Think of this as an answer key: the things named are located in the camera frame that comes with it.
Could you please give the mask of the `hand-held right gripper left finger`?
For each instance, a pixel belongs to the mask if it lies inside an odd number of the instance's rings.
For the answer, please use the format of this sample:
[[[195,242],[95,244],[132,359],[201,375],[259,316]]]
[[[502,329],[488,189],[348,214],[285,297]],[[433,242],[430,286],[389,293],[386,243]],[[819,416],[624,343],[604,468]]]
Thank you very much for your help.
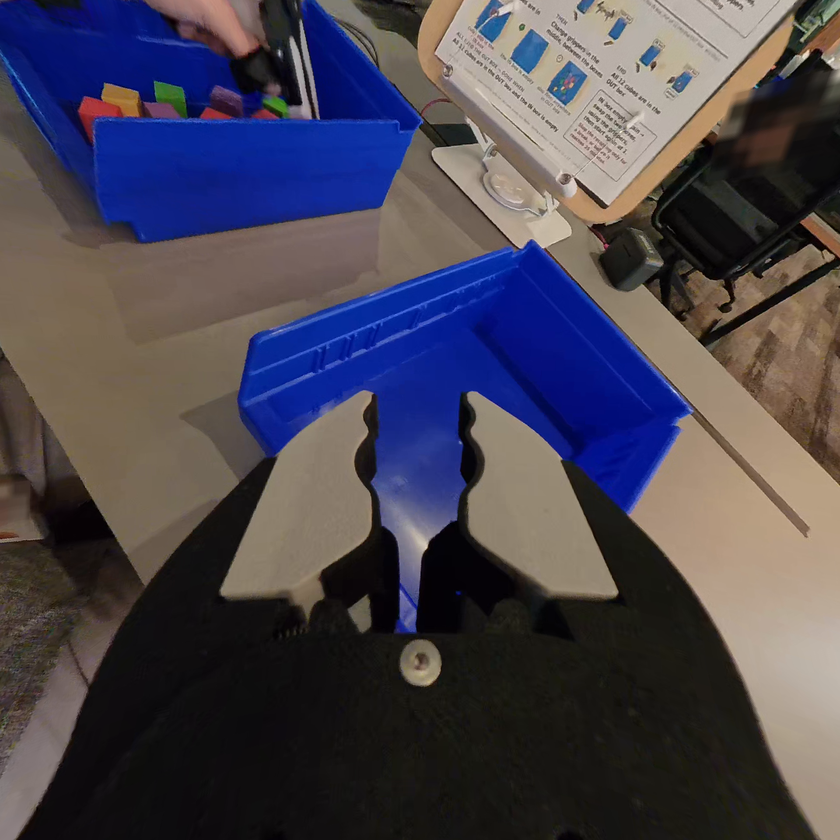
[[[317,601],[321,576],[380,526],[373,489],[378,405],[358,392],[303,428],[275,458],[219,594]]]

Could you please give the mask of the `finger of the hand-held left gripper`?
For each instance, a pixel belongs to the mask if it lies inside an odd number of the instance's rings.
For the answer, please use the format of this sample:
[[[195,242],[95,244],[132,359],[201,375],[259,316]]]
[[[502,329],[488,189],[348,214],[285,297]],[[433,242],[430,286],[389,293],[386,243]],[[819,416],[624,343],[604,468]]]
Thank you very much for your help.
[[[312,72],[312,63],[303,20],[297,22],[297,48],[300,59],[299,88],[301,103],[308,109],[310,118],[320,119],[319,100]]]

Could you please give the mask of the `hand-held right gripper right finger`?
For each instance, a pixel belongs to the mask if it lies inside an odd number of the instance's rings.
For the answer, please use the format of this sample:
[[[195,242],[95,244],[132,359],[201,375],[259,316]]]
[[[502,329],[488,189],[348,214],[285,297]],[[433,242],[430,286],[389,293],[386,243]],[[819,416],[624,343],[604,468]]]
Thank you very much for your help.
[[[563,458],[478,392],[462,395],[461,413],[467,461],[459,524],[469,543],[528,595],[617,597]]]

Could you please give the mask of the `blue plastic bin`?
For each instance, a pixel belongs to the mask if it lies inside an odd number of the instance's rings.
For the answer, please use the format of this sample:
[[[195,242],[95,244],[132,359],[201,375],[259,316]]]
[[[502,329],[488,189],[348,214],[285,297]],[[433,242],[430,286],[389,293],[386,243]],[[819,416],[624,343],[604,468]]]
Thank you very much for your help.
[[[417,111],[317,2],[302,2],[320,119],[199,119],[228,60],[177,38],[142,2],[2,2],[2,64],[57,160],[108,224],[144,243],[381,207],[421,124]],[[108,82],[155,102],[185,90],[186,119],[77,116]]]
[[[421,558],[456,519],[459,405],[478,392],[630,513],[689,406],[537,245],[504,248],[358,297],[249,342],[243,424],[267,456],[359,391],[377,398],[374,488],[414,630]]]

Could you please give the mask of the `yellow cube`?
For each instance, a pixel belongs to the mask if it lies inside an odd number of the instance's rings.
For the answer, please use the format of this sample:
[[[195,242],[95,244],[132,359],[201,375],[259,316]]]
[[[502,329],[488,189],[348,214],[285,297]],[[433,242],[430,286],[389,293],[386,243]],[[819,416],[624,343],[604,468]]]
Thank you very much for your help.
[[[144,117],[143,100],[140,93],[134,89],[106,82],[102,86],[100,99],[108,105],[118,108],[123,117]]]

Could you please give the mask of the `grey desk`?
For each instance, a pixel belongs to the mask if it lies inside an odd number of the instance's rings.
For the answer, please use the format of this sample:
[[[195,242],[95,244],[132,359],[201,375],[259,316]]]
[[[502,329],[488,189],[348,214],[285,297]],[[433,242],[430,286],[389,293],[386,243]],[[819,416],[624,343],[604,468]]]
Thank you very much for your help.
[[[107,227],[2,82],[2,350],[143,581],[259,460],[249,338],[507,244],[416,132],[381,209],[153,245]],[[692,407],[633,511],[704,602],[792,793],[838,838],[838,484],[571,212],[552,257]]]

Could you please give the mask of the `person's left hand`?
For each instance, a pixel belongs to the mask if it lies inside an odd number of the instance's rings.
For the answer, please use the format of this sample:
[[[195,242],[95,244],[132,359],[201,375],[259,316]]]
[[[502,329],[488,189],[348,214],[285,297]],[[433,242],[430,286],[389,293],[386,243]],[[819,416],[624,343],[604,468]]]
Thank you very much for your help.
[[[257,35],[240,19],[228,1],[145,1],[175,26],[186,39],[204,43],[217,53],[243,58],[259,46]]]

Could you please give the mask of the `white stand base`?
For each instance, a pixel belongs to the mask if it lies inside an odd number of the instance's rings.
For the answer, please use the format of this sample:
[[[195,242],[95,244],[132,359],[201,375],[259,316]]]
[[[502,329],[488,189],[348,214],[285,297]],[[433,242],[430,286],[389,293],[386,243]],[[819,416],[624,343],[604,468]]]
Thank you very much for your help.
[[[571,226],[557,199],[521,175],[471,119],[465,122],[475,140],[436,148],[437,167],[515,248],[534,242],[548,249],[568,239]]]

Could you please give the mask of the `small black device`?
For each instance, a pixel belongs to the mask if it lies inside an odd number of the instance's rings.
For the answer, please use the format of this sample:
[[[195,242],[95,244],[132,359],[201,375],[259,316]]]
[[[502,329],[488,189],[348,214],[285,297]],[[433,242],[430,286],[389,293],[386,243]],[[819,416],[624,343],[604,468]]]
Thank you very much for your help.
[[[641,287],[665,267],[650,238],[635,227],[625,227],[612,238],[598,262],[608,283],[619,291]]]

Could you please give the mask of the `printed instruction sheet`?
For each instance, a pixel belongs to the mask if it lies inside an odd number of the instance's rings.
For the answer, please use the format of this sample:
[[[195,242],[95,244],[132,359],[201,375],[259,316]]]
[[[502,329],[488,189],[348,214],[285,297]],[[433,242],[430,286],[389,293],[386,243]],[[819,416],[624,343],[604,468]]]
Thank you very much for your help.
[[[785,1],[462,2],[435,56],[607,207],[793,14]]]

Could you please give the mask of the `black office chair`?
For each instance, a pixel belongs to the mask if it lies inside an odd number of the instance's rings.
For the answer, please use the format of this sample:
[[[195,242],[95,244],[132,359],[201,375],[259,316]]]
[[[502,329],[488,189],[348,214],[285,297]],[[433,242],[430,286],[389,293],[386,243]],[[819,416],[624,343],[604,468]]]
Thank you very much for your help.
[[[654,280],[679,321],[695,308],[693,272],[722,284],[729,312],[736,282],[792,254],[802,221],[838,197],[839,73],[816,69],[753,89],[733,108],[728,139],[696,153],[658,199],[651,225],[665,267]]]

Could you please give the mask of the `instruction sheet on wooden board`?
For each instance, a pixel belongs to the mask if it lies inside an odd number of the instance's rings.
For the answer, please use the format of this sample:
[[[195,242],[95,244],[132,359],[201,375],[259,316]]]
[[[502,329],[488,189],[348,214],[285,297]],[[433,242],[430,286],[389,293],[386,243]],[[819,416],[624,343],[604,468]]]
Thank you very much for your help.
[[[497,111],[490,111],[490,105],[484,104],[480,94],[469,92],[466,84],[456,78],[455,72],[435,56],[434,52],[444,38],[445,27],[454,21],[460,5],[461,2],[456,1],[435,1],[427,10],[417,42],[424,74],[464,113],[468,126],[476,136],[470,146],[471,151],[481,150],[488,153],[490,161],[499,157],[512,165],[517,178],[533,187],[549,210],[568,207],[573,215],[587,224],[611,223],[626,216],[699,144],[712,143],[720,137],[728,139],[724,130],[732,109],[745,106],[752,89],[779,62],[794,28],[794,16],[789,14],[698,109],[675,138],[634,177],[619,197],[612,204],[601,206],[582,191],[573,196],[562,194],[561,184],[549,182],[545,154],[538,152],[536,144],[527,139],[522,130],[513,129],[510,121],[503,122]]]

